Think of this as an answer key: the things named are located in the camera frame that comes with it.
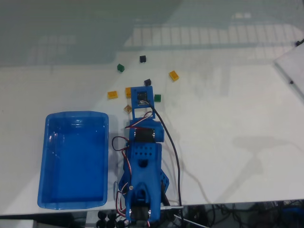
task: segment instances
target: white table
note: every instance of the white table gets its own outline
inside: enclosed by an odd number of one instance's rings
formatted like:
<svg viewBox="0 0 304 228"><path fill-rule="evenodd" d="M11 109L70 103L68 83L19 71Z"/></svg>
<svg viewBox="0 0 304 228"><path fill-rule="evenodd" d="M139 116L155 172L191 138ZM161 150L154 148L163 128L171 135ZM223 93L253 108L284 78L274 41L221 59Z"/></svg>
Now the white table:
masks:
<svg viewBox="0 0 304 228"><path fill-rule="evenodd" d="M304 37L301 1L2 0L0 10L1 215L56 212L37 205L48 114L105 112L109 137L123 135L124 89L148 78L183 204L304 198L304 104L273 66ZM109 147L108 200L94 209L114 209L121 160ZM168 138L162 168L176 202Z"/></svg>

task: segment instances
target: black wheel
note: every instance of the black wheel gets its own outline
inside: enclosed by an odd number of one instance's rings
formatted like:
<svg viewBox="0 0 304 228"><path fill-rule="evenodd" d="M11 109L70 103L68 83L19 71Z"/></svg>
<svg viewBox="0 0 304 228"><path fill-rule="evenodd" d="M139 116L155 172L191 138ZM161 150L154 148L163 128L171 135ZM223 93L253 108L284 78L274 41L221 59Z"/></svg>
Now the black wheel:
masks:
<svg viewBox="0 0 304 228"><path fill-rule="evenodd" d="M98 212L98 217L99 217L99 219L101 219L101 220L105 220L106 214L103 213L103 212L100 210L100 211Z"/></svg>
<svg viewBox="0 0 304 228"><path fill-rule="evenodd" d="M105 228L105 226L106 226L105 220L98 220L96 222L96 228Z"/></svg>
<svg viewBox="0 0 304 228"><path fill-rule="evenodd" d="M115 220L107 221L106 228L115 228Z"/></svg>

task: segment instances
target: black cable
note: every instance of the black cable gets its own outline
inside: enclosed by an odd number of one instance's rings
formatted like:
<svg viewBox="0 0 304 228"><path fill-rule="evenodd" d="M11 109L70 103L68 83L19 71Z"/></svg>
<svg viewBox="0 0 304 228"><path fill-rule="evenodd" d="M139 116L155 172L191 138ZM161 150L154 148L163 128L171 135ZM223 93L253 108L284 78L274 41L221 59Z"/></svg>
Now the black cable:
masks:
<svg viewBox="0 0 304 228"><path fill-rule="evenodd" d="M214 225L217 225L218 223L221 223L222 221L228 219L229 217L230 217L230 213L229 213L226 217L220 219L219 221L216 221L216 222L214 223Z"/></svg>
<svg viewBox="0 0 304 228"><path fill-rule="evenodd" d="M214 208L213 204L212 204L212 211L213 211L213 220L212 220L211 224L209 225L210 227L212 227L215 223L215 208Z"/></svg>
<svg viewBox="0 0 304 228"><path fill-rule="evenodd" d="M177 163L177 182L178 182L178 184L177 184L177 187L178 187L178 195L179 195L179 202L180 202L180 206L182 206L182 204L181 204L181 168L180 168L180 162L179 162L179 157L178 157L178 154L177 154L177 151L176 151L176 148L175 148L175 145L174 145L174 142L173 142L173 140L172 140L172 138L171 138L171 136L170 136L170 134L169 134L169 131L168 131L168 129L167 129L167 127L166 127L166 125L165 125L165 123L163 122L163 120L162 120L162 118L161 118L161 116L158 114L158 112L155 110L155 108L150 104L150 103L148 103L149 104L149 106L150 106L150 108L155 112L155 114L158 116L158 118L159 118L159 120L161 121L161 123L162 123L162 125L163 125L163 127L164 127L164 129L165 129L165 131L166 131L166 133L167 133L167 136L168 136L168 138L169 138L169 140L170 140L170 142L171 142L171 144L172 144L172 147L173 147L173 150L174 150L174 153L175 153L175 157L176 157L176 163ZM181 226L183 227L184 226L184 215L182 214L182 209L180 209L180 217L181 217Z"/></svg>

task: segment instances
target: white wire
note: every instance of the white wire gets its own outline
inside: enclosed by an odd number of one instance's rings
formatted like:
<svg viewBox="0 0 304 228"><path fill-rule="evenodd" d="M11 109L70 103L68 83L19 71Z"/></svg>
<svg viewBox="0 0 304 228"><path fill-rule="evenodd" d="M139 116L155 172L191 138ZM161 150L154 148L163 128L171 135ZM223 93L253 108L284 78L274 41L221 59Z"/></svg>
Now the white wire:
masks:
<svg viewBox="0 0 304 228"><path fill-rule="evenodd" d="M161 210L170 210L170 209L182 209L184 206L163 206Z"/></svg>
<svg viewBox="0 0 304 228"><path fill-rule="evenodd" d="M143 117L143 118L142 118L141 120L139 120L138 122L132 124L131 127L134 127L135 125L137 125L138 123L140 123L141 121L143 121L143 120L145 120L145 119L148 119L148 118L151 117L152 115L153 115L153 112L151 112L151 115L149 115L149 116L147 116L147 117Z"/></svg>
<svg viewBox="0 0 304 228"><path fill-rule="evenodd" d="M203 226L203 225L201 225L201 224L198 224L198 223L196 223L196 222L189 221L189 220L187 220L187 219L185 219L185 218L184 218L184 221L189 222L189 223L192 223L192 224L197 225L197 226L199 226L199 227L209 228L209 227Z"/></svg>
<svg viewBox="0 0 304 228"><path fill-rule="evenodd" d="M125 186L128 184L128 182L126 182L125 184L124 184L124 186L122 187L122 190L121 190L121 192L123 192L123 190L124 190L124 188L125 188ZM119 200L118 200L118 209L120 210L120 201L121 201L121 198L122 198L122 193L120 193L119 194Z"/></svg>

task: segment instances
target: black block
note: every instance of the black block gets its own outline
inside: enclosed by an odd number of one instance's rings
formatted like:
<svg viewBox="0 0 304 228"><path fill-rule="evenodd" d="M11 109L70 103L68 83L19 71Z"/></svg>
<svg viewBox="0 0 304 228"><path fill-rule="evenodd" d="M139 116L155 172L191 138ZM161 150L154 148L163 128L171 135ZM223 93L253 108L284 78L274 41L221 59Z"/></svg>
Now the black block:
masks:
<svg viewBox="0 0 304 228"><path fill-rule="evenodd" d="M144 85L145 86L150 86L151 85L151 80L150 79L145 80Z"/></svg>
<svg viewBox="0 0 304 228"><path fill-rule="evenodd" d="M147 61L146 56L139 56L139 61L140 61L141 63L145 63L145 62Z"/></svg>

